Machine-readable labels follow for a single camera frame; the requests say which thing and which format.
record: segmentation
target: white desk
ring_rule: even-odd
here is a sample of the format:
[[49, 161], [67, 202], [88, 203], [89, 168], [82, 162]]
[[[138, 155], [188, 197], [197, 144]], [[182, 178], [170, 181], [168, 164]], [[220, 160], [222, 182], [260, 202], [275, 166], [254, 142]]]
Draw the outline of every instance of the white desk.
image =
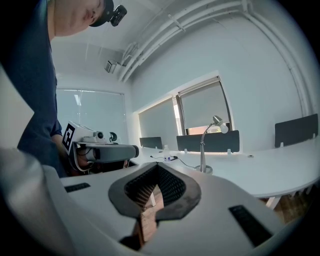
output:
[[[131, 161], [136, 164], [163, 162], [161, 149], [140, 147], [139, 156]], [[200, 164], [199, 153], [171, 151], [189, 166]], [[180, 160], [172, 165], [185, 166]], [[213, 175], [224, 178], [257, 198], [272, 198], [268, 206], [274, 208], [282, 195], [307, 188], [320, 176], [320, 138], [295, 145], [263, 151], [231, 155], [206, 155], [206, 164], [213, 168]]]

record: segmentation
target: desk lamp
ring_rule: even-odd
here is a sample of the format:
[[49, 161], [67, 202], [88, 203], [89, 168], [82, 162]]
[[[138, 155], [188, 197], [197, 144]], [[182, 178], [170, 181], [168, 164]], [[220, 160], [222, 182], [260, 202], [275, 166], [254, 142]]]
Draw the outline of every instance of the desk lamp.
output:
[[212, 172], [213, 172], [212, 167], [209, 166], [209, 165], [206, 165], [205, 142], [204, 142], [204, 140], [205, 140], [205, 135], [206, 135], [208, 129], [211, 126], [219, 126], [220, 129], [221, 129], [221, 132], [223, 134], [226, 134], [228, 132], [228, 127], [224, 125], [223, 120], [219, 116], [214, 115], [212, 119], [213, 119], [213, 123], [211, 123], [209, 125], [209, 127], [202, 134], [201, 142], [200, 142], [200, 165], [195, 167], [201, 173], [206, 173], [206, 174], [212, 174]]

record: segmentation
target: man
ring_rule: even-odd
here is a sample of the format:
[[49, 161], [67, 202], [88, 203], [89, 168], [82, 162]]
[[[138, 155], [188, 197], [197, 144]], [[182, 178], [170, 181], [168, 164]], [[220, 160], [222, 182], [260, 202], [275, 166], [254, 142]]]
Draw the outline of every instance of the man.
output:
[[[54, 37], [70, 36], [110, 21], [114, 3], [112, 0], [22, 2], [25, 5], [22, 15], [14, 15], [13, 6], [12, 9], [3, 8], [10, 13], [7, 22], [15, 19], [17, 33], [9, 37], [6, 52], [1, 54], [8, 77], [34, 111], [18, 149], [35, 156], [41, 164], [54, 167], [60, 177], [65, 177], [71, 167], [57, 120], [57, 80], [50, 42]], [[84, 168], [85, 157], [79, 159], [79, 163]]]

